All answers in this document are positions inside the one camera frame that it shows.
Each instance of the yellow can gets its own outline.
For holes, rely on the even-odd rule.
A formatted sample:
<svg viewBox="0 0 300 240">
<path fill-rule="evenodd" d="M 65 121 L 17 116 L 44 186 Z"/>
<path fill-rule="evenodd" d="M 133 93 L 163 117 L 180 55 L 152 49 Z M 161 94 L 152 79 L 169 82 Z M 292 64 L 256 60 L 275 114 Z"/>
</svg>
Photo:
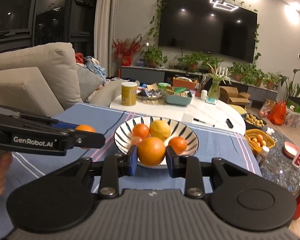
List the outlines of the yellow can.
<svg viewBox="0 0 300 240">
<path fill-rule="evenodd" d="M 137 83 L 121 83 L 121 104 L 124 106 L 134 106 L 137 103 Z"/>
</svg>

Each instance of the bowl of potatoes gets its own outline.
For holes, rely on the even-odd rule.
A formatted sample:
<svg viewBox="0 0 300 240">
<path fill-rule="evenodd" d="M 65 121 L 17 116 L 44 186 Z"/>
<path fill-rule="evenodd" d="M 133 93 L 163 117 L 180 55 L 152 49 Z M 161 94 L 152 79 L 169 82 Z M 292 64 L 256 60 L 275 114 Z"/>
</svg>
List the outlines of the bowl of potatoes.
<svg viewBox="0 0 300 240">
<path fill-rule="evenodd" d="M 242 117 L 246 122 L 246 130 L 255 128 L 262 130 L 267 125 L 264 120 L 254 114 L 243 114 Z"/>
</svg>

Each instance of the television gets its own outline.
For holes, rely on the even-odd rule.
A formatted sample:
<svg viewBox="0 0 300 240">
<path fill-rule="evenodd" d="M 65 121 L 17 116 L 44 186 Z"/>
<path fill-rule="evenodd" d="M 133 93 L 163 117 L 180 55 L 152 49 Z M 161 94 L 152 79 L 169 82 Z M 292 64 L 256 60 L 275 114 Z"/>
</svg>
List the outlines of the television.
<svg viewBox="0 0 300 240">
<path fill-rule="evenodd" d="M 162 0 L 159 46 L 253 62 L 257 14 L 218 0 Z"/>
</svg>

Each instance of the sofa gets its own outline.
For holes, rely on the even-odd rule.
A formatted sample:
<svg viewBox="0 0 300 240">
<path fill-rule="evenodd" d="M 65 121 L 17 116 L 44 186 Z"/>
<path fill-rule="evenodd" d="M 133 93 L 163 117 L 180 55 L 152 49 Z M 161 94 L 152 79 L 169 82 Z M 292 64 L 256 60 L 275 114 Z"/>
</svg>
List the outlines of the sofa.
<svg viewBox="0 0 300 240">
<path fill-rule="evenodd" d="M 121 94 L 122 82 L 111 81 L 95 92 L 103 78 L 77 65 L 71 43 L 0 54 L 0 105 L 39 115 L 55 116 L 88 97 L 90 104 L 109 106 Z"/>
</svg>

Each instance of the striped bowl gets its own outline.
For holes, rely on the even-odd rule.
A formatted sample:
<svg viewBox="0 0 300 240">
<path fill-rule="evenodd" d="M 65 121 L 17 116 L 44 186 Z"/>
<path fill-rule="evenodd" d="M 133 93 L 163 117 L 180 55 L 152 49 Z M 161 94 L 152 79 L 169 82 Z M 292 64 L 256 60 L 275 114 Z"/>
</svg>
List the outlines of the striped bowl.
<svg viewBox="0 0 300 240">
<path fill-rule="evenodd" d="M 168 139 L 166 139 L 163 143 L 167 147 L 170 139 L 173 137 L 181 136 L 186 139 L 188 143 L 187 149 L 183 152 L 183 155 L 194 155 L 196 151 L 198 150 L 199 147 L 199 140 L 195 132 L 186 126 L 185 124 L 172 120 L 172 119 L 167 119 L 167 118 L 162 118 L 162 117 L 155 117 L 155 116 L 143 116 L 143 117 L 135 117 L 132 118 L 124 123 L 122 123 L 117 130 L 115 130 L 114 133 L 114 142 L 118 149 L 124 153 L 127 154 L 130 146 L 131 146 L 131 140 L 133 138 L 131 131 L 135 125 L 138 123 L 144 123 L 148 127 L 150 126 L 150 123 L 153 122 L 154 120 L 164 120 L 166 121 L 171 128 L 171 135 Z M 148 167 L 146 165 L 143 165 L 141 162 L 138 161 L 138 164 L 144 167 Z M 166 160 L 164 159 L 162 163 L 160 163 L 158 166 L 154 167 L 148 167 L 152 169 L 166 169 L 167 168 L 167 163 Z"/>
</svg>

